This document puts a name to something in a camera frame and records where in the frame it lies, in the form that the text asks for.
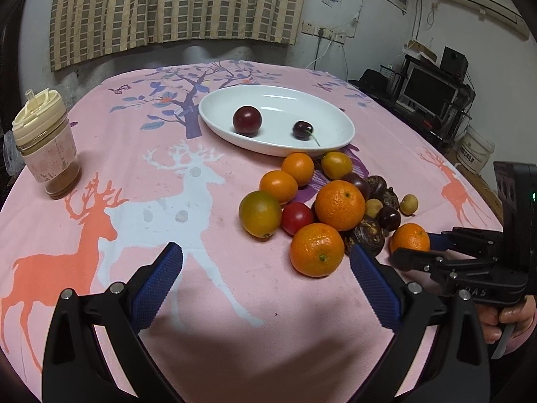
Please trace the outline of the right hand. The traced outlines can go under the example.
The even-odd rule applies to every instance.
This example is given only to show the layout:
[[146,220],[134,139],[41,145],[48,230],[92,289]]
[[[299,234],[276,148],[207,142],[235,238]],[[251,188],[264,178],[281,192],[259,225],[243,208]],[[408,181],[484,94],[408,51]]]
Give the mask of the right hand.
[[476,306],[484,341],[491,345],[500,340],[501,326],[514,325],[505,354],[532,356],[536,353],[536,301],[532,295],[511,308],[499,311],[488,305]]

